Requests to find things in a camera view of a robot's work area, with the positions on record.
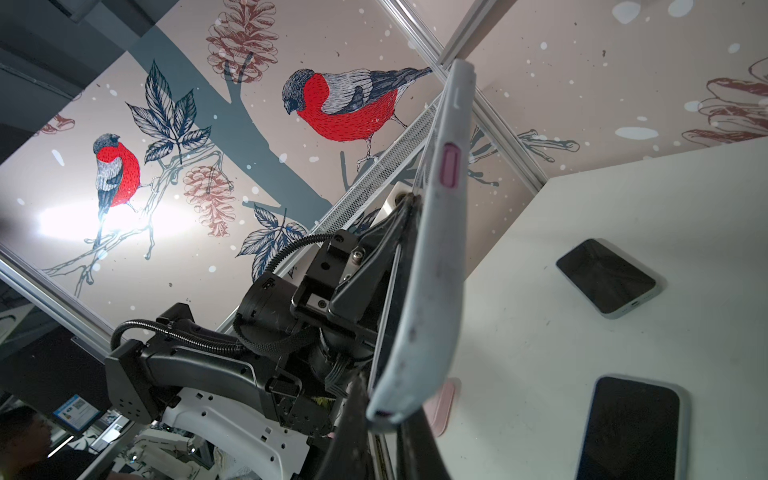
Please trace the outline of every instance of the bird head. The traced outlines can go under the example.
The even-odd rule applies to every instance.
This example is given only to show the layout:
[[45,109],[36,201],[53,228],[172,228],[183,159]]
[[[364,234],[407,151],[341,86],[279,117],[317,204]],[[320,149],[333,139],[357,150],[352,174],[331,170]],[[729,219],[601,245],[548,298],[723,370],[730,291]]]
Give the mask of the bird head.
[[304,103],[304,85],[315,76],[315,72],[304,68],[293,72],[283,86],[283,104],[286,112],[291,114],[293,111],[303,111],[306,108]]
[[120,138],[120,137],[118,137],[115,134],[103,134],[103,135],[101,135],[94,142],[94,153],[96,155],[98,155],[98,153],[104,147],[117,147],[119,145],[118,138]]

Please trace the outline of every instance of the white table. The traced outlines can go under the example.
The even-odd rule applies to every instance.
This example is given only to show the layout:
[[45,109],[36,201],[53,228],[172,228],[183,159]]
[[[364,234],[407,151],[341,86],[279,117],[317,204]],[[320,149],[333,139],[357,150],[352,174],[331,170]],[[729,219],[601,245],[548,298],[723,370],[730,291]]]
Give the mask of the white table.
[[[452,477],[575,477],[595,380],[676,383],[688,478],[768,478],[768,138],[559,177],[466,282]],[[666,281],[608,320],[555,261],[604,238]]]

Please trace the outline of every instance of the smartphone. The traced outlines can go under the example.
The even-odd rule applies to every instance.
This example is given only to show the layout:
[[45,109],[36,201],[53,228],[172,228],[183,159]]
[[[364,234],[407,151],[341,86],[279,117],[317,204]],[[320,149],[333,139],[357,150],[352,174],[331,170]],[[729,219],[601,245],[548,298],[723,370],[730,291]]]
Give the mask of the smartphone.
[[576,480],[683,480],[689,421],[690,400],[681,387],[601,377]]
[[617,319],[661,292],[656,280],[594,238],[566,253],[557,265],[608,319]]

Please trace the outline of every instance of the pink button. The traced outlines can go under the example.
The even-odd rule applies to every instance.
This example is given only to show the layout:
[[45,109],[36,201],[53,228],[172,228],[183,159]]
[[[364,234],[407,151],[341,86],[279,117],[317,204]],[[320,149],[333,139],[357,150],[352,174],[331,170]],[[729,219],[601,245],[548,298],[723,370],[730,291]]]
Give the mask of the pink button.
[[458,165],[461,157],[461,149],[454,144],[445,144],[442,148],[440,183],[448,188],[456,188],[458,185]]

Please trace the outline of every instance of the red bird breast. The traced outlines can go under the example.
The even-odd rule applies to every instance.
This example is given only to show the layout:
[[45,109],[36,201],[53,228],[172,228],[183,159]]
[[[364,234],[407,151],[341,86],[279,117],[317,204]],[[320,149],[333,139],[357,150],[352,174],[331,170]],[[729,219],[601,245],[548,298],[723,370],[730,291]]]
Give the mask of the red bird breast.
[[379,100],[358,111],[328,115],[321,110],[330,89],[321,74],[314,74],[304,86],[306,107],[297,111],[310,126],[333,141],[365,140],[379,131],[395,113],[397,90],[384,94]]
[[112,200],[111,207],[127,203],[134,196],[141,183],[139,161],[122,143],[118,143],[117,147],[104,147],[96,155],[96,158],[108,164],[118,157],[123,161],[123,180],[120,182],[120,187]]

